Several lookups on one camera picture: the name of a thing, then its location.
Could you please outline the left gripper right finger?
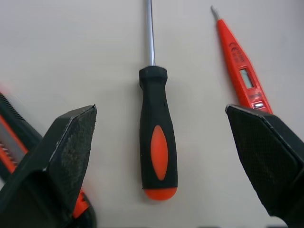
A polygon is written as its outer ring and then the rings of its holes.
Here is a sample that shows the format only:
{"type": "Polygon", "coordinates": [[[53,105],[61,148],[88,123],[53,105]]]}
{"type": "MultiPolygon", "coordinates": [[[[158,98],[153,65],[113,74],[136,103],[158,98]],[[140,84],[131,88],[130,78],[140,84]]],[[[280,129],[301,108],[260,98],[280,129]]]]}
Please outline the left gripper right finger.
{"type": "Polygon", "coordinates": [[[274,114],[234,104],[225,112],[240,162],[262,205],[289,228],[302,228],[304,142],[274,114]]]}

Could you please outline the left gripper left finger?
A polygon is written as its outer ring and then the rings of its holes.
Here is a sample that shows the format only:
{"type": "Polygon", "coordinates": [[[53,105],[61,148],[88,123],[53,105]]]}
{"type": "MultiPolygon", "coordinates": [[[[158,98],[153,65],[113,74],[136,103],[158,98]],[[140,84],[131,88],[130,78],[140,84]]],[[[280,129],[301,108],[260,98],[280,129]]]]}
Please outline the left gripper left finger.
{"type": "Polygon", "coordinates": [[[95,211],[82,191],[97,109],[69,111],[39,135],[14,110],[0,109],[0,190],[3,228],[94,228],[95,211]]]}

